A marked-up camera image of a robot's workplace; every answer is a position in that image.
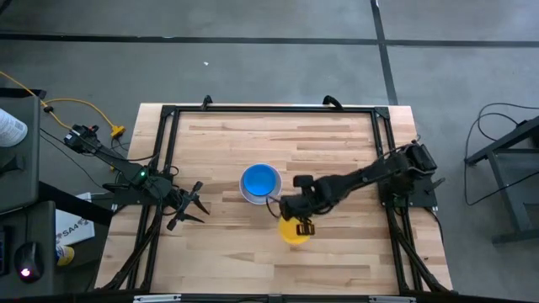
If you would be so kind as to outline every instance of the concrete floor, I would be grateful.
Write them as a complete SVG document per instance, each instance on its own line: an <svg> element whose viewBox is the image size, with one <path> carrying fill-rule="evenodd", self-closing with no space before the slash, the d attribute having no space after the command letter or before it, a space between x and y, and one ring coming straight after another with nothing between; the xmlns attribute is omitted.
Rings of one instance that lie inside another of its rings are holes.
<svg viewBox="0 0 539 303"><path fill-rule="evenodd" d="M533 0L380 0L386 37L421 40L539 40L539 3ZM107 35L376 38L368 0L18 0L0 16L0 30ZM411 105L437 160L439 217L455 290L517 300L539 300L539 241L494 247L510 231L498 196L468 207L462 195L467 132L492 102L539 106L539 49L388 49L399 104ZM48 97L91 100L131 137L139 103L315 103L331 94L343 104L387 104L377 46L107 44L0 41L0 67ZM11 85L0 79L0 86ZM497 108L516 120L537 112ZM57 106L68 124L98 124L92 110ZM65 131L49 117L43 127ZM487 118L501 136L513 126ZM87 177L42 141L40 177L71 193L98 192ZM470 152L488 144L476 131ZM100 182L113 176L92 158L68 151ZM536 165L511 173L525 175ZM536 180L523 186L533 188ZM470 170L471 200L495 189L490 168ZM92 271L85 269L86 275ZM79 275L80 280L88 277Z"/></svg>

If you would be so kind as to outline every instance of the paper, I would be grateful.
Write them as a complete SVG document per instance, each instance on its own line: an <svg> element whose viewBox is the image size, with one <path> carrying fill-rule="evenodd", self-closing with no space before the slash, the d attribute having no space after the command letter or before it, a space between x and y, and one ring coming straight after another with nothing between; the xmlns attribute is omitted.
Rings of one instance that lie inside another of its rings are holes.
<svg viewBox="0 0 539 303"><path fill-rule="evenodd" d="M77 196L92 203L92 194ZM72 215L63 210L56 210L56 245L71 245L95 237L93 222Z"/></svg>

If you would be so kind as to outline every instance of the black metal frame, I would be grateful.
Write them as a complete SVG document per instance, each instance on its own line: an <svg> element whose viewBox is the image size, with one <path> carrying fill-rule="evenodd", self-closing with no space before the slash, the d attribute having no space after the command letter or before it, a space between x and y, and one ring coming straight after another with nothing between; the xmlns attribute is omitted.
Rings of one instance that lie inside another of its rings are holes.
<svg viewBox="0 0 539 303"><path fill-rule="evenodd" d="M171 126L171 131L170 131L170 135L168 139L167 153L165 155L165 161L163 164L165 173L169 171L170 166L172 165L173 151L176 145L179 119L180 119L181 113L183 112L368 114L371 118L371 127L372 127L373 135L374 135L376 154L380 157L384 153L383 145L382 145L382 135L381 135L380 127L378 124L379 121L383 121L384 128L387 134L387 144L388 144L389 149L395 148L395 140L392 133L391 118L389 115L388 107L348 107L347 108L347 107L341 106L337 100L329 96L327 96L324 99L322 106L295 106L295 105L291 105L291 106L212 105L212 106L209 106L208 104L211 104L211 103L212 103L211 98L209 96L206 96L205 101L201 106L200 105L164 105L162 107L160 119L159 119L159 126L157 128L154 152L159 152L162 148L165 125L167 123L167 119L171 117L172 126ZM152 169L157 171L157 165L158 165L158 159L152 162ZM385 205L388 221L396 222L393 207L386 205L384 203L382 203L382 205ZM138 232L136 235L136 243L140 243L144 236L144 232L147 228L147 220L149 216L150 207L151 206L143 206L143 209L141 212L141 218L140 218L139 226L138 226ZM402 209L402 212L403 212L402 213L403 234L404 234L405 239L408 241L410 249L414 250L414 240L413 240L414 236L412 234L412 227L410 224L408 212L404 211L404 209ZM391 237L391 243L392 243L393 260L395 264L395 271L396 271L397 281L398 281L398 289L399 289L399 293L402 294L405 291L408 291L409 287L404 277L403 260L402 260L401 251L399 247L398 237L401 235L398 235L392 228L390 228L389 230L390 230L390 237ZM154 265L155 265L157 245L158 245L158 237L154 237L149 247L149 253L147 257L147 267L145 270L143 281L141 282L141 286L140 286L141 289L147 291L148 293L150 292L150 287L152 284L152 275L153 275L153 270L154 270ZM421 277L420 277L419 271L413 264L412 264L412 270L413 270L413 278L414 278L414 289L422 290L423 288L422 288ZM138 272L138 262L136 263L134 269L130 272L128 283L127 283L128 290L135 289L137 272ZM342 295L342 296L331 295L331 296L321 296L321 297L316 296L316 295L314 296L309 295L308 297L312 297L313 299L317 299L317 300L321 300L323 297L327 297L327 299L329 300L340 300L340 299L348 300L350 298L350 296L347 296L347 295Z"/></svg>
<svg viewBox="0 0 539 303"><path fill-rule="evenodd" d="M539 152L537 148L518 148L512 149L511 147L528 139L532 136L536 136L539 132L539 116L535 119L525 122L522 125L517 126L509 134L499 138L490 145L484 147L482 150L474 153L470 157L466 158L465 162L468 166L476 165L482 160L488 160L490 167L492 168L496 183L500 190L500 195L504 201L505 208L510 213L511 225L515 229L515 232L510 234L499 235L493 237L493 244L501 244L507 242L517 242L523 240L537 239L539 238L539 228L534 228L531 224L530 217L528 216L524 201L515 201L509 197L506 189L502 189L506 186L507 181L504 181L502 173L499 167L499 154L535 154Z"/></svg>

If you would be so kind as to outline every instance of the computer mouse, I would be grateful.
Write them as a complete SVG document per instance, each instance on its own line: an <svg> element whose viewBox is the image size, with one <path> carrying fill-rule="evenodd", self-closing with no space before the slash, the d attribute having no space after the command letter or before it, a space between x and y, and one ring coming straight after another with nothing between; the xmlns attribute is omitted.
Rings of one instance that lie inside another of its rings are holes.
<svg viewBox="0 0 539 303"><path fill-rule="evenodd" d="M37 242L26 242L15 251L13 259L19 278L26 283L32 283L43 274L43 259Z"/></svg>

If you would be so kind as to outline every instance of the wooden table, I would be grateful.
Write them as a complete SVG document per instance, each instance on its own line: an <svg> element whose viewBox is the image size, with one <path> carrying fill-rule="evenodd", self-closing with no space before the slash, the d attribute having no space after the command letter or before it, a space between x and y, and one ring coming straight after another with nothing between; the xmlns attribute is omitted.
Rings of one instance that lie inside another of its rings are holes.
<svg viewBox="0 0 539 303"><path fill-rule="evenodd" d="M152 154L161 106L141 104L129 157ZM389 109L397 146L410 142L416 137L411 108ZM187 212L205 224L178 223L168 231L168 219L163 220L152 292L396 294L387 218L376 185L355 191L329 214L315 217L317 234L299 246L286 244L266 206L251 205L238 190L242 172L257 162L276 167L283 194L292 194L297 174L317 178L349 173L375 159L367 114L183 113L173 156L179 167L174 183L190 189L202 181L201 201L211 215L191 205ZM140 206L129 206L112 220L96 286L106 284L131 253L140 212ZM418 254L450 288L435 220L423 209L411 209L410 217ZM403 259L412 285L408 259Z"/></svg>

